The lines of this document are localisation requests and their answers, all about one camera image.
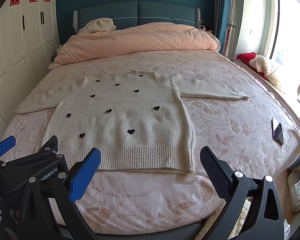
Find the grey window curtain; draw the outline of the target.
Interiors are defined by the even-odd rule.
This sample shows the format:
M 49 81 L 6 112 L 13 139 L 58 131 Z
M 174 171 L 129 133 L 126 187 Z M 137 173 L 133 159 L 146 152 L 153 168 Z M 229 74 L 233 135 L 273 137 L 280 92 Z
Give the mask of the grey window curtain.
M 236 0 L 215 0 L 214 33 L 220 41 L 219 52 L 230 58 L 236 31 Z

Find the peach folded duvet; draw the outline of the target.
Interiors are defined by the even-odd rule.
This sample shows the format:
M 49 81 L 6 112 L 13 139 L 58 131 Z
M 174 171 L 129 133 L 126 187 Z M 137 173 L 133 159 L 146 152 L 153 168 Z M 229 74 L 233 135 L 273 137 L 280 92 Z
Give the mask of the peach folded duvet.
M 49 70 L 65 64 L 143 51 L 219 51 L 220 48 L 220 41 L 210 32 L 183 24 L 148 23 L 111 32 L 74 35 L 61 47 Z

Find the black smartphone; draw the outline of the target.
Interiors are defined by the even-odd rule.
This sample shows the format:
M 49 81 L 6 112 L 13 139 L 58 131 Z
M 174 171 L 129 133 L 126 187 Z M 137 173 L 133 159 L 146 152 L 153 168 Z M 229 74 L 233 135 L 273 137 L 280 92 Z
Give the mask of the black smartphone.
M 271 119 L 271 129 L 272 129 L 272 137 L 273 139 L 278 142 L 280 145 L 284 144 L 284 137 L 283 137 L 283 129 L 282 124 L 278 122 L 276 119 Z

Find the white wardrobe with red decals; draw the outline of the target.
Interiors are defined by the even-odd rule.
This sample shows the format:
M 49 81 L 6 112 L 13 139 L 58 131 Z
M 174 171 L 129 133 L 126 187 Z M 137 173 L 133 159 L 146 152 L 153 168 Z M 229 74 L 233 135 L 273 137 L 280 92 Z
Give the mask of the white wardrobe with red decals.
M 58 46 L 56 0 L 0 0 L 0 138 Z

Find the teal upholstered headboard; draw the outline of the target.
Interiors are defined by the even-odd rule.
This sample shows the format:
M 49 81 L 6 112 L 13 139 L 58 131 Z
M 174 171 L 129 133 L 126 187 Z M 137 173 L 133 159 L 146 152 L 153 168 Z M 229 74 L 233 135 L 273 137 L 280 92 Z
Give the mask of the teal upholstered headboard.
M 168 2 L 126 1 L 75 10 L 72 27 L 78 33 L 98 18 L 111 18 L 119 30 L 152 22 L 184 24 L 199 29 L 202 23 L 199 8 Z

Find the cream knotted blanket on sill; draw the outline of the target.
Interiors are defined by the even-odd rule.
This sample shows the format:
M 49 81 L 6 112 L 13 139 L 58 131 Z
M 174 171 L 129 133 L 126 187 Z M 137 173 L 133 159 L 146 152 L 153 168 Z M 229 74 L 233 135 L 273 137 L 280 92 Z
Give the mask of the cream knotted blanket on sill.
M 273 63 L 270 59 L 262 55 L 256 55 L 249 61 L 249 65 L 258 73 L 263 73 L 264 77 L 276 87 L 281 86 L 282 75 L 277 63 Z

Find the cream sweater with black hearts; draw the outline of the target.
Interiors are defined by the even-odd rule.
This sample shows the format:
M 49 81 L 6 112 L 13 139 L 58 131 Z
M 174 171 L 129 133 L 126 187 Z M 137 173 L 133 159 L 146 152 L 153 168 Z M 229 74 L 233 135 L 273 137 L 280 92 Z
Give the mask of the cream sweater with black hearts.
M 68 166 L 98 148 L 102 170 L 192 173 L 196 134 L 183 97 L 240 100 L 247 95 L 179 74 L 134 70 L 84 77 L 26 99 L 15 112 L 54 110 L 43 140 L 57 137 Z

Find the pink butterfly pattern bedspread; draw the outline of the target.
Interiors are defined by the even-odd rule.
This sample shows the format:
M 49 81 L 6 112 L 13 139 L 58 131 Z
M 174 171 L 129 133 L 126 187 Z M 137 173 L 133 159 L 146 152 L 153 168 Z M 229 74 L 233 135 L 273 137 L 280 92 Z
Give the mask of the pink butterfly pattern bedspread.
M 182 102 L 196 134 L 192 173 L 97 169 L 77 207 L 97 233 L 136 235 L 170 230 L 202 220 L 222 204 L 200 163 L 208 146 L 246 176 L 276 176 L 300 155 L 300 129 L 273 94 L 245 70 L 214 51 L 147 51 L 59 66 L 27 97 L 84 77 L 132 71 L 179 74 L 243 90 L 240 100 L 187 98 Z M 17 114 L 5 131 L 16 146 L 3 161 L 37 152 L 54 110 Z M 272 137 L 271 119 L 282 124 L 284 144 Z

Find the red cushion on sill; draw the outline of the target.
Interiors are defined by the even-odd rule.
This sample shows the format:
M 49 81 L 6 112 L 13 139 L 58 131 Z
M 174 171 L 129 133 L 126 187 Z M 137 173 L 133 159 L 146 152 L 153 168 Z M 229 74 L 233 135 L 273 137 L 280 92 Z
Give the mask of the red cushion on sill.
M 259 76 L 261 76 L 264 80 L 267 80 L 267 78 L 265 77 L 265 75 L 262 72 L 258 72 L 254 67 L 252 67 L 250 65 L 250 60 L 253 60 L 256 57 L 256 53 L 252 52 L 252 53 L 243 53 L 243 54 L 239 54 L 236 57 L 236 60 L 239 60 L 241 62 L 243 62 L 246 66 L 248 66 L 250 69 L 252 69 L 255 73 L 257 73 Z

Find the white floral storage box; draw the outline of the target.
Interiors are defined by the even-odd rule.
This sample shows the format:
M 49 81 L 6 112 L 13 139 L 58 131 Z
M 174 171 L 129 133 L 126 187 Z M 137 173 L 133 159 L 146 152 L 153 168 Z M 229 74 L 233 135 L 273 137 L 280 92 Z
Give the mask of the white floral storage box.
M 287 185 L 293 212 L 300 211 L 300 157 L 288 168 Z

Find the cream knit garment on pillow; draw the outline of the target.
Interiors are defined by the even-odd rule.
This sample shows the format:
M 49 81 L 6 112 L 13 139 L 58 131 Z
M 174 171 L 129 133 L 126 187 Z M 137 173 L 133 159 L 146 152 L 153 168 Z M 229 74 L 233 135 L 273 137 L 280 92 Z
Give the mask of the cream knit garment on pillow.
M 78 33 L 97 33 L 115 31 L 116 25 L 111 18 L 98 18 L 87 23 Z

